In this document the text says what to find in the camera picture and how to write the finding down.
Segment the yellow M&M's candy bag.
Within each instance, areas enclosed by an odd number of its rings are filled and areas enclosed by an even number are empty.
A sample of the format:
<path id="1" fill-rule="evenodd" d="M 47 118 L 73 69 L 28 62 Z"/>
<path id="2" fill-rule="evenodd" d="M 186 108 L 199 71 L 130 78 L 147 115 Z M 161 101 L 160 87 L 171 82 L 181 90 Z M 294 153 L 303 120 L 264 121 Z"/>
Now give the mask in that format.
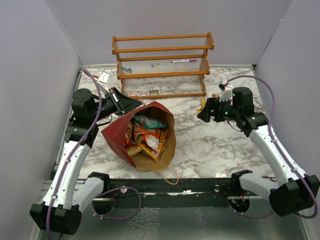
<path id="1" fill-rule="evenodd" d="M 201 105 L 200 105 L 200 107 L 196 110 L 197 113 L 200 113 L 200 112 L 205 108 L 206 103 L 207 103 L 207 99 L 204 98 L 204 97 L 202 97 L 202 98 L 201 98 Z"/>

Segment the red brown paper bag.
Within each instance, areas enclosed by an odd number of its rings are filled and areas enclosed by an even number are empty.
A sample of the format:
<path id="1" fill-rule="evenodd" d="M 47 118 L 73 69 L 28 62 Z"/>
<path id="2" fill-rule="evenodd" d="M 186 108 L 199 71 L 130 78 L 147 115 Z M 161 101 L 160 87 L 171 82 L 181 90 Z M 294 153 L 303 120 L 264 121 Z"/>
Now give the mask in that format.
<path id="1" fill-rule="evenodd" d="M 145 104 L 118 117 L 101 131 L 110 149 L 138 170 L 158 172 L 170 185 L 179 182 L 172 164 L 176 151 L 174 115 L 162 104 Z"/>

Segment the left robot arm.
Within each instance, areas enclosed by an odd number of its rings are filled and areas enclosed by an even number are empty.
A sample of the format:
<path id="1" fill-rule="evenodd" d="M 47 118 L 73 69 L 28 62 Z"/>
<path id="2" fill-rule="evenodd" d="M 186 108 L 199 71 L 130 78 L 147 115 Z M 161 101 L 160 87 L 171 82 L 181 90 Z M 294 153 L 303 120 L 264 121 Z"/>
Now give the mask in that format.
<path id="1" fill-rule="evenodd" d="M 73 93 L 73 120 L 65 131 L 57 171 L 41 203 L 33 204 L 29 212 L 41 230 L 48 234 L 74 235 L 83 211 L 93 199 L 110 193 L 109 177 L 104 173 L 94 173 L 75 189 L 82 165 L 98 134 L 97 121 L 112 114 L 122 116 L 141 105 L 141 101 L 123 95 L 115 87 L 110 88 L 104 98 L 86 88 Z"/>

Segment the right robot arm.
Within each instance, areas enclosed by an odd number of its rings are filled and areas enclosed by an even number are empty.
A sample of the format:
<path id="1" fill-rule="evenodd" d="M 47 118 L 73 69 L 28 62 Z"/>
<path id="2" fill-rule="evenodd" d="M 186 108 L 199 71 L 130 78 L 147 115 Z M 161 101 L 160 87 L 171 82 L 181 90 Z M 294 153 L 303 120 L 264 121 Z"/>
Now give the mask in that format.
<path id="1" fill-rule="evenodd" d="M 274 173 L 273 181 L 259 177 L 251 170 L 233 173 L 229 189 L 234 195 L 252 192 L 269 201 L 272 210 L 281 217 L 315 206 L 319 179 L 308 175 L 284 149 L 267 117 L 255 111 L 249 88 L 234 88 L 231 99 L 226 101 L 209 97 L 197 117 L 206 123 L 210 120 L 236 122 L 240 131 L 258 147 Z"/>

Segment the green Fox's mint bag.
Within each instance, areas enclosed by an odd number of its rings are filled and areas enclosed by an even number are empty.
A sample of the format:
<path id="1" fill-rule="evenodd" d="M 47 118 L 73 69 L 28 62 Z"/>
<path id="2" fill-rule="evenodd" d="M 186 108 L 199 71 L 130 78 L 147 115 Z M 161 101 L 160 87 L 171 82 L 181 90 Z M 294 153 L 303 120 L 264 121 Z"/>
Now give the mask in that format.
<path id="1" fill-rule="evenodd" d="M 167 126 L 166 123 L 162 123 L 154 117 L 146 116 L 139 113 L 134 115 L 134 119 L 138 123 L 142 124 L 144 127 L 149 129 L 165 128 Z"/>

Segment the orange Fox's candy bag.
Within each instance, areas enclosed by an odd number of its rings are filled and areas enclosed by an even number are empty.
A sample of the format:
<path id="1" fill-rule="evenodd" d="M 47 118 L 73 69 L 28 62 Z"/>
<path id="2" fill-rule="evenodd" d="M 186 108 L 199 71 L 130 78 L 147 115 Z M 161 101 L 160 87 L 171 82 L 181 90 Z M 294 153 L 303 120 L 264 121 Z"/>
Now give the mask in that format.
<path id="1" fill-rule="evenodd" d="M 211 96 L 212 96 L 213 98 L 219 98 L 219 97 L 220 97 L 219 94 L 214 94 L 214 93 L 213 93 Z"/>

